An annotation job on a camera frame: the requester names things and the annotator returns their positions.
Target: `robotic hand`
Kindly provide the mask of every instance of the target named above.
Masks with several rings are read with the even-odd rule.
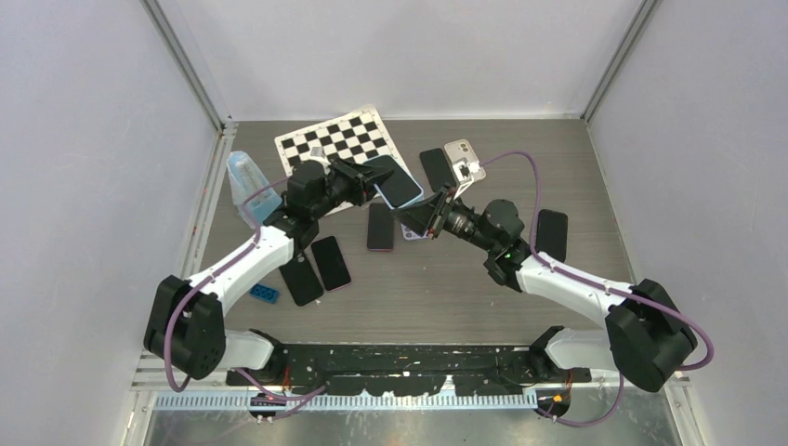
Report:
[[[277,341],[258,332],[225,330],[224,316],[257,281],[309,246],[322,216],[342,202],[365,205],[375,197],[375,185],[390,175],[385,168],[343,160],[300,165],[288,179],[282,205],[249,244],[186,280],[169,276],[159,284],[145,348],[166,358],[169,344],[172,364],[194,379],[216,368],[264,369]],[[697,346],[683,321],[620,296],[631,293],[676,310],[658,283],[606,281],[546,253],[535,255],[520,237],[525,225],[517,208],[507,200],[492,201],[477,214],[456,190],[444,188],[392,214],[416,233],[435,238],[446,230],[476,245],[487,252],[484,267],[496,283],[551,299],[606,329],[552,327],[531,345],[531,352],[540,353],[534,355],[541,358],[534,364],[537,374],[548,367],[618,370],[636,386],[656,392]],[[589,283],[602,283],[603,288]],[[186,296],[187,305],[180,305]],[[168,332],[174,313],[179,314]]]

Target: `transparent plastic bottle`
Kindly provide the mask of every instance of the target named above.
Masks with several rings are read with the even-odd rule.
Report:
[[[230,177],[230,191],[232,192],[232,203],[238,208],[238,213],[243,218],[243,221],[249,225],[249,228],[255,227],[255,222],[250,221],[246,213],[241,209],[241,205],[249,195],[252,195],[256,190],[260,190],[268,186],[269,181],[260,172],[252,158],[246,152],[233,151],[230,153],[230,158],[227,159],[227,173]],[[282,202],[282,197],[274,189],[266,190],[259,194],[254,200],[249,202],[246,206],[252,213],[258,224],[262,224],[279,204]]]

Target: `blue block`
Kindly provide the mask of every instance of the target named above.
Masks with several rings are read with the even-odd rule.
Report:
[[[279,298],[278,291],[274,290],[273,288],[268,288],[268,286],[263,286],[259,283],[252,287],[252,290],[249,291],[249,294],[270,304],[275,304],[276,299]]]

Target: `checkerboard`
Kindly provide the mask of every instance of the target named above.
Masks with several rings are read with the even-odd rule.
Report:
[[[378,155],[391,155],[405,172],[411,173],[377,110],[370,105],[276,137],[274,143],[288,177],[309,158],[313,147],[323,147],[329,160],[340,158],[356,164],[363,164]],[[343,203],[331,214],[349,207],[349,203]]]

